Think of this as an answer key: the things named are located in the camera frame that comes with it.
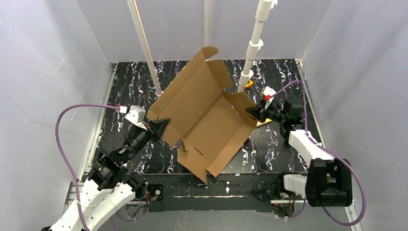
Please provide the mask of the brown cardboard box sheet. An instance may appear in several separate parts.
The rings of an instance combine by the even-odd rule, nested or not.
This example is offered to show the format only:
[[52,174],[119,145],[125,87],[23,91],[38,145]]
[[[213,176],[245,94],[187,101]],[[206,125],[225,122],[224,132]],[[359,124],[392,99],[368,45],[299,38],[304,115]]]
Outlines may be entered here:
[[218,176],[256,128],[247,113],[254,102],[244,92],[230,93],[233,82],[218,49],[202,47],[152,104],[151,120],[170,119],[162,139],[181,143],[177,161],[202,182]]

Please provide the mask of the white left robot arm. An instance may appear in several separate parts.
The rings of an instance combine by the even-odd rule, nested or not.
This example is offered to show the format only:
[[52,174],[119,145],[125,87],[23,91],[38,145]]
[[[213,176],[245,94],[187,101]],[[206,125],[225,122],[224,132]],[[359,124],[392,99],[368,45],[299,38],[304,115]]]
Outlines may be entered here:
[[120,146],[92,166],[76,200],[62,217],[43,230],[96,231],[127,202],[147,198],[147,180],[138,173],[128,174],[126,165],[149,141],[160,141],[170,121],[145,118],[145,128],[131,126],[128,136],[121,137]]

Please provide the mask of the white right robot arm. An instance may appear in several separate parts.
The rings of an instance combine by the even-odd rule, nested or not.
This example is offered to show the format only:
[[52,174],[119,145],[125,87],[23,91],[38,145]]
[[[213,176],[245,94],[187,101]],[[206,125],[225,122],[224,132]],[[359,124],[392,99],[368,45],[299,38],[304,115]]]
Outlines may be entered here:
[[347,207],[353,201],[351,170],[348,161],[332,157],[306,128],[307,103],[289,95],[283,105],[267,95],[246,109],[259,122],[277,122],[285,145],[295,149],[307,163],[307,175],[284,173],[282,189],[305,198],[312,207]]

